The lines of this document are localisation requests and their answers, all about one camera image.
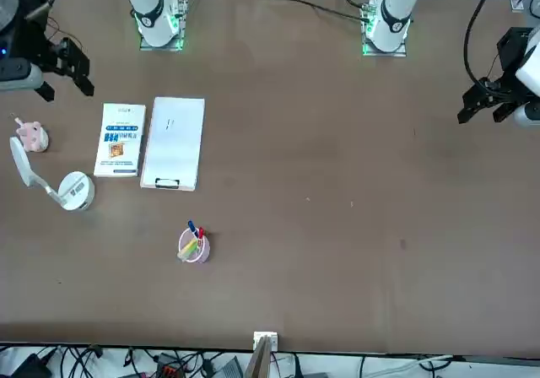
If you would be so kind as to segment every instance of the white cable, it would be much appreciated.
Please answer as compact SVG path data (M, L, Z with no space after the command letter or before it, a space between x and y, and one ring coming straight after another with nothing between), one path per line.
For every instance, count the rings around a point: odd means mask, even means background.
M430 361L440 361L443 359L451 359L452 355L439 355L437 357L431 357L430 359L416 359L414 361L411 361L410 363L406 363L400 367L396 368L389 368L387 370L372 372L370 374L365 374L362 378L376 378L377 376L381 375L388 375L388 374L396 374L397 372L403 372L410 370L411 368L415 367L418 364L422 363L429 363Z

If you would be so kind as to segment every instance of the notepad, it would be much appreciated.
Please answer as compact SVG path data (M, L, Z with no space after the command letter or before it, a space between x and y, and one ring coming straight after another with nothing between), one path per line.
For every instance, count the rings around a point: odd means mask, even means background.
M203 119L203 99L156 97L141 187L195 190Z

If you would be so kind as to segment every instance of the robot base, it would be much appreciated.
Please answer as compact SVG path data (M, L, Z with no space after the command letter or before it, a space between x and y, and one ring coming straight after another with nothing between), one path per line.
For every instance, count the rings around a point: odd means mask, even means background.
M141 43L139 49L141 51L182 51L184 49L184 37L186 35L186 16L188 0L171 0L173 11L171 14L167 14L167 19L170 21L172 27L178 30L178 34L174 35L170 41L163 46L151 46L143 36L141 36Z
M373 42L368 38L367 32L371 30L371 23L377 16L377 10L375 6L375 0L370 0L368 5L365 5L360 9L360 17L370 20L368 24L362 22L360 25L360 32L362 34L362 55L363 56L393 56L393 57L406 57L407 56L407 33L403 37L403 42L393 52L380 51L375 47Z
M147 41L144 40L144 38L141 36L141 45L139 49L141 51L182 51L184 49L184 34L186 33L186 29L181 30L178 35L176 35L174 38L170 40L170 42L161 47L153 47L148 44Z

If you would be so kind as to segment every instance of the table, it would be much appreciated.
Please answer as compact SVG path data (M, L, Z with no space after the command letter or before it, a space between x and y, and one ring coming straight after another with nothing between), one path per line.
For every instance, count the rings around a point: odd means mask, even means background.
M250 348L271 330L282 350L538 357L540 132L456 120L477 1L419 0L401 59L362 58L357 23L284 0L192 0L179 55L138 50L127 0L57 0L95 96L50 76L50 104L0 97L48 129L38 174L92 173L104 102L145 104L148 129L155 96L203 97L198 185L98 179L66 213L24 187L1 121L2 340ZM486 4L477 76L520 22ZM207 264L176 259L188 219Z

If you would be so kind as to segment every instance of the pink cup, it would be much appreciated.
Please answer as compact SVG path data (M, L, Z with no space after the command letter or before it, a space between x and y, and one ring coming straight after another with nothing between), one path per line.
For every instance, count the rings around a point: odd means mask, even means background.
M182 232L180 235L180 239L178 240L178 253L180 254L180 251L187 246L187 244L195 239L195 236L193 236L193 233L187 228ZM183 262L206 262L208 260L208 256L210 256L210 242L208 241L208 238L205 236L202 237L202 246L198 247L188 258L181 259Z

